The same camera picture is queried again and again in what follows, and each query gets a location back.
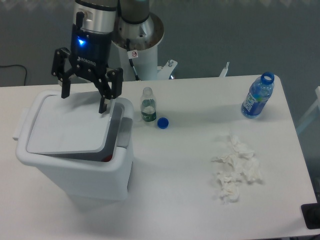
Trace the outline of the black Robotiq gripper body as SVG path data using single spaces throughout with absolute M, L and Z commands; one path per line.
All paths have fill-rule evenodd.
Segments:
M 73 24 L 68 57 L 71 69 L 67 77 L 76 75 L 90 82 L 107 83 L 112 35 L 112 32 L 89 31 Z

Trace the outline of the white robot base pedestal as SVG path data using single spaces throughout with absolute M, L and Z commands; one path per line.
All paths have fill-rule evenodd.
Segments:
M 158 65 L 158 45 L 163 37 L 163 22 L 154 13 L 138 24 L 116 18 L 112 43 L 118 49 L 125 82 L 173 79 L 177 61 L 170 59 Z

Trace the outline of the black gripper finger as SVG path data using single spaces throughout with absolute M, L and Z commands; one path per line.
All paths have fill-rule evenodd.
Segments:
M 107 110 L 111 99 L 116 99 L 122 94 L 123 81 L 123 69 L 120 67 L 110 69 L 106 74 L 97 75 L 95 72 L 93 73 L 92 82 L 101 95 L 98 110 L 100 114 Z
M 54 52 L 51 74 L 57 77 L 61 85 L 61 97 L 63 99 L 70 96 L 71 90 L 71 77 L 76 74 L 77 68 L 71 66 L 71 68 L 65 71 L 66 59 L 69 59 L 71 52 L 66 48 L 58 48 Z

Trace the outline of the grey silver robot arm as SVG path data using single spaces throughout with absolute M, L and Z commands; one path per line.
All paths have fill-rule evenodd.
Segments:
M 142 24 L 150 16 L 149 1 L 75 1 L 70 49 L 55 50 L 51 69 L 62 86 L 63 99 L 70 95 L 73 76 L 94 83 L 101 95 L 101 114 L 110 100 L 122 93 L 123 69 L 110 69 L 108 65 L 117 16 L 128 24 Z

